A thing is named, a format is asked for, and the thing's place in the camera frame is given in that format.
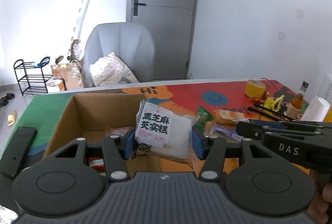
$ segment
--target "smiley face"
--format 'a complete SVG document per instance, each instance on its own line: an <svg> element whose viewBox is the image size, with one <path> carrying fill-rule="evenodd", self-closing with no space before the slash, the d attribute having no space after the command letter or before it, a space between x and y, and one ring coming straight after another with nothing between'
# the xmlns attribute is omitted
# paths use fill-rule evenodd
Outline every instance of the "smiley face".
<svg viewBox="0 0 332 224"><path fill-rule="evenodd" d="M200 96L200 98L212 106L222 106L228 104L228 99L225 95L214 91L206 91Z"/></svg>

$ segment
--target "white paper towel roll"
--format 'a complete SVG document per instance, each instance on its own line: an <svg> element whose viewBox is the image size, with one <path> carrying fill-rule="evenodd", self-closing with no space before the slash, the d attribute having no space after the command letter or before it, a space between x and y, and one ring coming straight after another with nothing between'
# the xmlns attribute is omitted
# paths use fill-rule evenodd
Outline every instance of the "white paper towel roll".
<svg viewBox="0 0 332 224"><path fill-rule="evenodd" d="M322 122L330 109L330 104L321 97L315 97L305 110L302 121Z"/></svg>

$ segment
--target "gray door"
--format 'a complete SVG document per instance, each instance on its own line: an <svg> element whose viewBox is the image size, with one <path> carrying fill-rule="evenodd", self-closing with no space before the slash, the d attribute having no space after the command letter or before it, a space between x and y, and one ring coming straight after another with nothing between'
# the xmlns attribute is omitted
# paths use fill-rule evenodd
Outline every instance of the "gray door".
<svg viewBox="0 0 332 224"><path fill-rule="evenodd" d="M190 47L195 0L138 0L132 22L151 32L156 46L154 79L183 79Z"/></svg>

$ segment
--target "hand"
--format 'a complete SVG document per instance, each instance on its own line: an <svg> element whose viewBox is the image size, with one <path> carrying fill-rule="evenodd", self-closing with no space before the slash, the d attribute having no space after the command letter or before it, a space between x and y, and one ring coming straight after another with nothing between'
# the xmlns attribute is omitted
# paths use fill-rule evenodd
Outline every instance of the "hand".
<svg viewBox="0 0 332 224"><path fill-rule="evenodd" d="M315 183L315 195L309 205L308 215L319 224L326 224L328 221L327 209L329 203L332 203L332 184L327 184L323 192L318 182L318 173L314 170L310 171L310 176Z"/></svg>

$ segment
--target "green painted surface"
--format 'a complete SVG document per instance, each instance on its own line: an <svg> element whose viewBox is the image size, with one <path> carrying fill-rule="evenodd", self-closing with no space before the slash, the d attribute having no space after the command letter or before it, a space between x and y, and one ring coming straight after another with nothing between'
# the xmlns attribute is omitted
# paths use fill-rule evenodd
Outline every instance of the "green painted surface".
<svg viewBox="0 0 332 224"><path fill-rule="evenodd" d="M42 95L33 98L19 119L6 147L19 126L35 127L37 135L31 147L49 142L53 130L73 93Z"/></svg>

